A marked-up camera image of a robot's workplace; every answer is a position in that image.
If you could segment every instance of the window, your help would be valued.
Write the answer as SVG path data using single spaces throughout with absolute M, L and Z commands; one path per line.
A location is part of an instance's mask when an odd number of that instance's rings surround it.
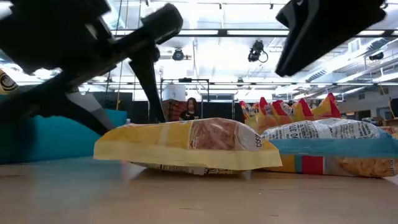
M 391 111 L 386 111 L 386 112 L 384 112 L 384 116 L 385 116 L 386 120 L 394 119 L 394 118 L 392 117 Z
M 202 94 L 203 100 L 207 100 L 207 94 Z M 210 94 L 210 100 L 233 100 L 233 94 Z
M 379 92 L 380 92 L 380 95 L 388 95 L 389 94 L 388 88 L 386 88 L 386 87 L 381 87 Z

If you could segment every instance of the person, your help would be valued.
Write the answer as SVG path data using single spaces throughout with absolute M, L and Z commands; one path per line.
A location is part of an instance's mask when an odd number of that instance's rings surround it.
M 180 121 L 191 121 L 194 119 L 199 119 L 199 115 L 197 113 L 197 101 L 191 97 L 187 100 L 187 109 L 180 113 Z

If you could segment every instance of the table surface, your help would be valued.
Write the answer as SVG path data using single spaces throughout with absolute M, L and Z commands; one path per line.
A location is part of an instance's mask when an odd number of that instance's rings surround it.
M 89 158 L 0 166 L 6 223 L 397 223 L 394 179 L 195 176 Z

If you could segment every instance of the ceiling light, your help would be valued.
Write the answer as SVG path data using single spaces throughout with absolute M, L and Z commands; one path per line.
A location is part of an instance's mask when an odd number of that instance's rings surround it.
M 111 30 L 112 35 L 129 35 L 134 30 Z
M 337 85 L 350 85 L 350 86 L 370 86 L 374 85 L 374 83 L 337 83 Z
M 334 96 L 338 96 L 340 94 L 341 93 L 333 93 Z M 317 96 L 317 99 L 325 99 L 327 96 L 328 96 L 328 94 L 322 94 L 322 95 Z
M 18 85 L 39 85 L 39 84 L 41 84 L 41 83 L 43 83 L 43 82 L 17 82 L 17 81 L 16 81 L 16 83 L 17 83 Z
M 229 30 L 228 35 L 287 35 L 288 30 Z
M 344 82 L 348 82 L 348 81 L 352 81 L 358 77 L 360 77 L 361 75 L 363 75 L 362 73 L 357 73 L 354 75 L 350 75 L 348 77 L 342 78 L 341 80 L 338 80 L 337 83 L 344 83 Z
M 378 85 L 383 85 L 383 86 L 394 86 L 394 85 L 398 85 L 398 83 L 378 83 Z
M 36 70 L 33 74 L 36 75 L 39 78 L 46 79 L 46 78 L 51 78 L 52 77 L 51 75 L 53 74 L 53 71 L 50 71 L 50 70 L 47 70 L 47 69 L 44 69 L 44 68 L 40 68 L 40 69 Z
M 274 83 L 274 82 L 270 82 L 270 83 L 257 83 L 257 85 L 291 85 L 292 83 Z
M 106 83 L 106 82 L 86 82 L 84 84 L 89 85 L 109 85 L 109 86 L 118 86 L 118 85 L 128 85 L 128 82 L 114 82 L 114 83 Z
M 317 93 L 309 93 L 309 94 L 302 93 L 302 94 L 299 94 L 299 95 L 297 95 L 297 96 L 294 96 L 294 99 L 295 99 L 295 100 L 299 100 L 299 99 L 301 99 L 301 98 L 310 97 L 310 96 L 313 96 L 313 95 L 315 95 L 315 94 L 317 94 Z
M 181 30 L 179 35 L 217 35 L 218 30 Z
M 359 88 L 355 88 L 353 90 L 348 90 L 348 91 L 344 92 L 344 94 L 355 93 L 356 91 L 363 90 L 364 88 L 365 87 L 359 87 Z
M 237 83 L 236 82 L 231 82 L 231 83 L 219 82 L 219 83 L 214 83 L 214 85 L 237 85 Z M 251 85 L 251 83 L 239 82 L 239 85 Z
M 381 6 L 380 6 L 381 9 L 387 9 L 387 7 L 388 7 L 388 3 L 386 3 L 386 1 L 384 1 L 384 3 L 381 4 Z
M 297 85 L 301 85 L 301 86 L 327 86 L 327 85 L 332 85 L 332 83 L 294 83 Z
M 10 6 L 12 6 L 12 3 L 10 1 L 1 1 L 0 2 L 0 9 L 2 9 L 2 10 L 9 9 Z
M 364 30 L 360 32 L 358 35 L 381 35 L 384 33 L 384 30 Z
M 116 90 L 116 92 L 120 92 L 120 93 L 134 93 L 134 90 Z
M 388 80 L 392 80 L 398 78 L 398 72 L 392 73 L 392 74 L 387 74 L 387 75 L 383 75 L 379 78 L 375 78 L 373 80 L 373 82 L 384 82 L 384 81 L 388 81 Z

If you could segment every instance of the dark hair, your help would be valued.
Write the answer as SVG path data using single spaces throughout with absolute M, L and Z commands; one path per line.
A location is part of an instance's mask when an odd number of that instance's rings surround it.
M 189 105 L 189 101 L 192 100 L 193 103 L 193 109 L 195 110 L 195 112 L 197 111 L 197 99 L 195 99 L 194 97 L 191 97 L 187 100 L 187 110 L 188 110 L 188 105 Z

